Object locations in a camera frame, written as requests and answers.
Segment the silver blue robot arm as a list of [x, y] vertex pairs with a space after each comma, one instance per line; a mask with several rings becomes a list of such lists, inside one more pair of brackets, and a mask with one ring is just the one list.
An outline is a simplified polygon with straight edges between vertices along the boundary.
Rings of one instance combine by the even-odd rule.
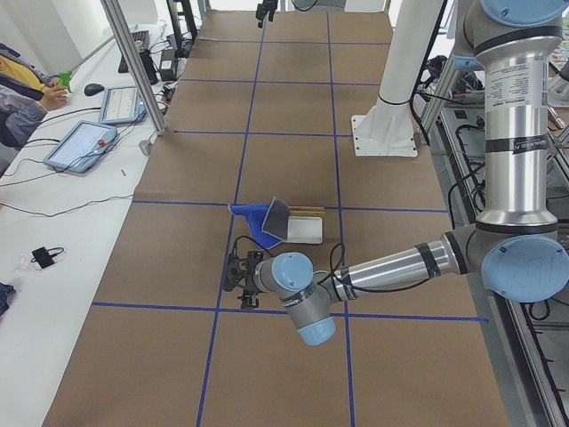
[[477, 274], [513, 302], [546, 300], [568, 282], [568, 254], [547, 207], [549, 55], [563, 38], [565, 1], [463, 1], [457, 63], [482, 70], [485, 205], [475, 220], [450, 225], [433, 241], [359, 264], [332, 255], [318, 271], [299, 252], [258, 246], [226, 259], [225, 290], [239, 288], [241, 306], [272, 293], [302, 341], [328, 341], [331, 307], [373, 294], [404, 292], [447, 274]]

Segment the seated person's hand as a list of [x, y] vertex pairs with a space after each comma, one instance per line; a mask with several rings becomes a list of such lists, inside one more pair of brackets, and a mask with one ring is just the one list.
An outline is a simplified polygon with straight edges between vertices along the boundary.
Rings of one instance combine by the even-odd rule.
[[60, 83], [58, 78], [54, 78], [44, 90], [38, 104], [45, 111], [53, 111], [66, 106], [68, 104], [68, 89]]

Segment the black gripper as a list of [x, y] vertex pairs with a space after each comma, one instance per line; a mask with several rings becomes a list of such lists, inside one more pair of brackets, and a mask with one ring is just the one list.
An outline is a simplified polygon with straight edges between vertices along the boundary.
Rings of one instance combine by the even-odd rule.
[[244, 291], [238, 299], [241, 302], [240, 308], [242, 310], [256, 310], [259, 308], [258, 294], [262, 294], [261, 290], [255, 282], [254, 277], [248, 277], [245, 279]]
[[270, 13], [275, 12], [277, 9], [278, 1], [277, 0], [262, 0], [257, 5], [257, 12], [258, 13]]

